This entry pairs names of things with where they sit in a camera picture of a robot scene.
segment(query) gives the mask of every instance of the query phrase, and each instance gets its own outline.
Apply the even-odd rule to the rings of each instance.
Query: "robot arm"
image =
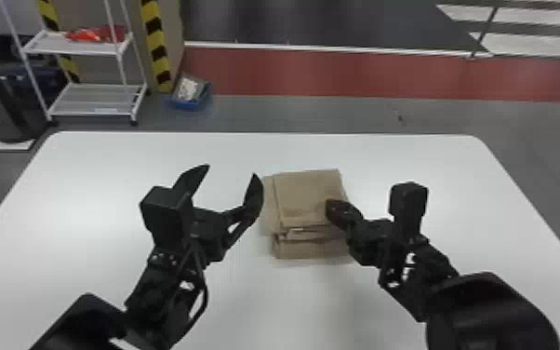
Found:
[[[193,194],[208,168],[192,168],[173,187],[154,187],[141,201],[154,248],[125,302],[126,311],[85,294],[32,350],[121,349],[117,340],[139,350],[167,350],[186,335],[207,309],[205,269],[223,260],[259,217],[263,202],[262,182],[253,175],[243,205],[223,212],[194,207]],[[191,315],[200,297],[201,305]]]
[[[491,273],[460,276],[420,233],[428,189],[413,182],[391,190],[394,220],[365,220],[352,204],[327,201],[328,219],[347,234],[350,254],[380,270],[379,285],[418,322],[433,350],[558,350],[547,317]]]

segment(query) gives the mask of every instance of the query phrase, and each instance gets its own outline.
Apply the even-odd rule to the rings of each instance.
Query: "shelf leg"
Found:
[[[122,84],[126,88],[127,93],[132,92],[128,87],[126,71],[124,71],[124,52],[120,52],[118,48],[119,46],[117,45],[117,35],[115,34],[115,23],[113,21],[113,13],[111,11],[111,5],[109,4],[109,0],[104,0],[104,9],[106,9],[106,18],[109,21],[109,27],[111,28],[111,38],[113,39],[113,43],[115,44],[113,45],[113,47],[115,50],[115,57],[117,58],[117,67],[119,68],[119,75],[122,78]],[[135,116],[133,113],[130,114],[130,121],[131,122],[135,121]]]
[[[24,67],[26,68],[26,73],[28,74],[28,77],[31,79],[31,83],[33,84],[34,94],[37,95],[37,99],[39,100],[39,104],[41,105],[41,108],[44,110],[44,114],[46,115],[47,121],[51,121],[52,116],[47,111],[44,95],[41,94],[41,89],[37,84],[37,79],[34,77],[33,68],[31,68],[31,64],[28,62],[28,56],[22,49],[20,36],[18,35],[18,32],[15,30],[15,25],[13,24],[13,20],[11,19],[11,16],[8,14],[7,6],[5,5],[4,0],[0,0],[0,7],[2,9],[2,14],[5,17],[5,20],[7,21],[8,28],[11,31],[11,36],[13,37],[13,41],[15,42],[15,46],[18,47],[18,52],[20,53],[21,60],[23,61]]]
[[[126,21],[126,27],[129,33],[132,35],[132,46],[135,49],[135,55],[137,56],[137,64],[139,65],[139,71],[141,72],[141,78],[143,79],[143,84],[148,84],[148,78],[145,75],[145,69],[143,69],[143,62],[141,61],[141,54],[139,53],[139,47],[137,46],[137,38],[132,32],[132,22],[130,21],[130,16],[128,15],[128,9],[124,0],[119,0],[119,4],[122,7],[122,12],[124,12],[124,20]]]

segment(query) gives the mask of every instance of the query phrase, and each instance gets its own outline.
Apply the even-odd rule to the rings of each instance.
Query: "white wall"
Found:
[[[36,0],[2,0],[7,5],[11,19],[20,34],[35,34],[41,29]],[[0,34],[9,34],[7,23],[0,9]]]

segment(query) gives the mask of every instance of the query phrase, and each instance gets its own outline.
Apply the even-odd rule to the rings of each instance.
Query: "folded cloth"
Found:
[[[347,200],[338,170],[275,174],[262,179],[263,233],[272,236],[278,259],[309,259],[347,253],[344,233],[326,218],[328,199]]]
[[[347,254],[344,239],[283,240],[280,235],[272,237],[272,254],[276,259],[332,258]]]
[[[344,200],[340,172],[312,170],[273,175],[278,215],[284,227],[329,224],[328,199]]]

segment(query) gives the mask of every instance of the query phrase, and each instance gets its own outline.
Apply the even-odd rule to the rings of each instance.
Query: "wire shelf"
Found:
[[[147,86],[68,84],[49,108],[52,115],[133,115]]]
[[[65,54],[83,56],[121,56],[127,49],[132,34],[126,34],[121,43],[91,43],[73,41],[65,37],[63,32],[43,30],[29,41],[22,50],[27,54]]]

